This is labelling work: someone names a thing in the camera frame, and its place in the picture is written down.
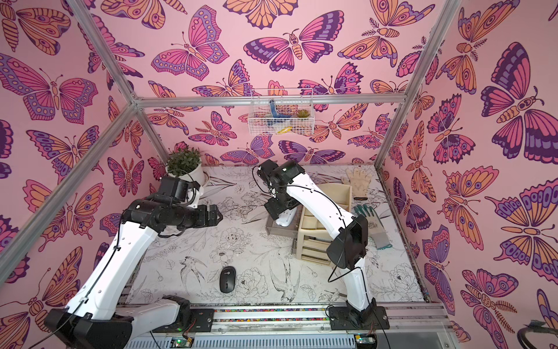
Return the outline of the black computer mouse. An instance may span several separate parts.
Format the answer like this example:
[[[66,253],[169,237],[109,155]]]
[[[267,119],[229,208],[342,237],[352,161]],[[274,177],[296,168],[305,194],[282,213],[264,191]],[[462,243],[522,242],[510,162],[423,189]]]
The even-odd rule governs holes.
[[[219,275],[219,290],[224,294],[231,293],[235,289],[236,270],[232,266],[225,266]]]

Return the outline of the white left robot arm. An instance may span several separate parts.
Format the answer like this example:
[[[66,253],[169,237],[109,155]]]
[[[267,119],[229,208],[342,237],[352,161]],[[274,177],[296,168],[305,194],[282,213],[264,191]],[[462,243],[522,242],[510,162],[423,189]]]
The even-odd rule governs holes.
[[[197,182],[165,176],[157,192],[133,201],[122,212],[113,242],[82,289],[64,308],[47,314],[48,330],[68,348],[125,348],[130,340],[153,330],[187,329],[193,315],[185,298],[165,296],[136,308],[118,303],[148,247],[168,227],[184,232],[222,221],[217,205],[198,203],[202,190]]]

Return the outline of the grey translucent drawer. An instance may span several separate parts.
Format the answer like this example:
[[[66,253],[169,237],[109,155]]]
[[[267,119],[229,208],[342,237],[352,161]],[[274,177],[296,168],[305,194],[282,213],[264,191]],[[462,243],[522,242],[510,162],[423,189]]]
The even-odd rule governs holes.
[[[302,214],[302,206],[288,210],[274,220],[268,217],[265,230],[269,235],[296,238],[299,230],[299,222]]]

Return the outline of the silver computer mouse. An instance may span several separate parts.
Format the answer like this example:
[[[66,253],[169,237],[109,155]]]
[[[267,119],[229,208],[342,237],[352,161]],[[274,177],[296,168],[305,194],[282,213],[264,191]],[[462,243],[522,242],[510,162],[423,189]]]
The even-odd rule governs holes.
[[[291,225],[296,217],[298,208],[295,207],[293,209],[288,209],[284,212],[282,212],[278,219],[275,220],[276,225],[279,225],[281,227],[289,227],[289,225]]]

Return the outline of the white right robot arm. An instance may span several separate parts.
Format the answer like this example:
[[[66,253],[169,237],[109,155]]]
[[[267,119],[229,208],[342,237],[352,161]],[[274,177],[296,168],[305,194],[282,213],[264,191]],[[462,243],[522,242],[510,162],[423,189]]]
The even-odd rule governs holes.
[[[377,305],[366,280],[366,247],[369,242],[366,217],[354,215],[339,206],[295,161],[279,165],[267,160],[255,166],[252,174],[267,186],[270,198],[264,207],[276,223],[295,213],[298,206],[303,206],[332,238],[326,254],[341,275],[332,273],[328,280],[343,280],[347,305],[330,309],[344,311],[339,317],[350,321],[357,329],[388,330],[390,325],[385,308]]]

